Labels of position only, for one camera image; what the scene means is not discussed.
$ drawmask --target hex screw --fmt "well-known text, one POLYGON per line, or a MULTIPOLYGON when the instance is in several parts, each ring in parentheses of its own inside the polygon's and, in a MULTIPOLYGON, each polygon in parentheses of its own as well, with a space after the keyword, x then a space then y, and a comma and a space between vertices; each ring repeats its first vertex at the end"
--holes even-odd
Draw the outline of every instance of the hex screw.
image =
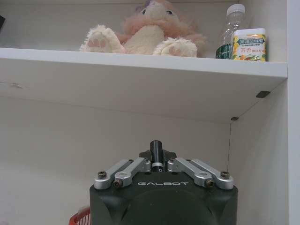
POLYGON ((98 172, 98 178, 99 179, 103 179, 107 176, 106 172, 105 171, 100 171, 98 172))
POLYGON ((228 179, 230 177, 230 173, 223 171, 223 172, 221 172, 221 177, 225 178, 225 179, 228 179))
POLYGON ((206 188, 212 188, 215 185, 215 182, 213 180, 206 180, 205 187, 206 188))
POLYGON ((121 181, 121 180, 115 180, 115 181, 113 182, 113 185, 114 185, 116 188, 120 188, 120 187, 123 186, 123 181, 121 181))

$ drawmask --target black cylinder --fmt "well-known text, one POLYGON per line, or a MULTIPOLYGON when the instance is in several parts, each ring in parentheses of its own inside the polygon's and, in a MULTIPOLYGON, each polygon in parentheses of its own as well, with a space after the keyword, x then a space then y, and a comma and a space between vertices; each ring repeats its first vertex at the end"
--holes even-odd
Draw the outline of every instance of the black cylinder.
POLYGON ((154 140, 150 143, 150 152, 152 156, 152 171, 164 171, 164 152, 161 141, 154 140))

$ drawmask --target doublemint box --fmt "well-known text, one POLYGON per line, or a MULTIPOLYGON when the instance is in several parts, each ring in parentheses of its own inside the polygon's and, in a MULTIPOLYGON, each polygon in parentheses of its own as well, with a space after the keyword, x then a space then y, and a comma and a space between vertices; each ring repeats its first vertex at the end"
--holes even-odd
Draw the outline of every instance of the doublemint box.
POLYGON ((232 59, 266 61, 266 30, 237 30, 233 33, 232 59))

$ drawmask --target silver linkage arm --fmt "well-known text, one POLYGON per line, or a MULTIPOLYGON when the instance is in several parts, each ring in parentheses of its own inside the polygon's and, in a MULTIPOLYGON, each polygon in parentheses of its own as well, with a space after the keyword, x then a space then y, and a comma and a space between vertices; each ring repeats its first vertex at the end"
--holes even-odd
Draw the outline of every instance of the silver linkage arm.
POLYGON ((118 171, 124 170, 127 166, 130 165, 132 160, 123 159, 107 171, 98 172, 97 176, 94 179, 94 187, 98 190, 107 189, 111 186, 112 181, 114 180, 114 175, 118 171))
POLYGON ((214 182, 219 188, 225 190, 233 189, 233 178, 229 175, 228 172, 220 172, 207 165, 206 163, 200 161, 199 159, 193 159, 190 161, 190 163, 201 170, 209 172, 212 175, 214 182))
POLYGON ((198 169, 183 158, 171 158, 171 160, 168 161, 168 171, 185 172, 188 176, 194 179, 195 184, 205 188, 211 188, 214 186, 214 181, 208 172, 198 169))
POLYGON ((114 186, 117 188, 131 184, 132 178, 137 172, 147 172, 151 170, 151 162, 147 158, 137 158, 126 169, 117 172, 114 176, 114 186))

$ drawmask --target silver metal link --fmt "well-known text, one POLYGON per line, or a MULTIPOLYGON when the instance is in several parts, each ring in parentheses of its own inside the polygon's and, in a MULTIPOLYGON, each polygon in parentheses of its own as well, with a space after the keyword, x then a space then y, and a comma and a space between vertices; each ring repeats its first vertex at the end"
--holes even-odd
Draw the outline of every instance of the silver metal link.
POLYGON ((122 187, 128 186, 132 183, 132 178, 137 172, 151 171, 151 162, 145 158, 137 158, 127 168, 115 174, 114 180, 122 184, 122 187))
POLYGON ((127 159, 123 159, 108 170, 106 170, 106 177, 101 179, 98 176, 96 176, 94 179, 95 189, 103 190, 109 188, 112 184, 112 181, 114 180, 115 173, 124 170, 129 165, 130 161, 127 159))
POLYGON ((155 166, 164 167, 164 164, 162 164, 162 163, 152 163, 152 167, 155 167, 155 166))
POLYGON ((229 178, 223 178, 221 177, 221 172, 216 170, 215 168, 207 165, 206 163, 200 161, 199 159, 193 159, 190 161, 191 164, 196 166, 197 168, 204 170, 206 172, 209 172, 217 187, 225 190, 231 190, 233 189, 233 177, 230 176, 229 178))
POLYGON ((175 158, 168 161, 169 172, 185 172, 188 176, 194 179, 195 184, 207 187, 207 183, 212 181, 210 173, 202 171, 193 164, 183 158, 175 158))

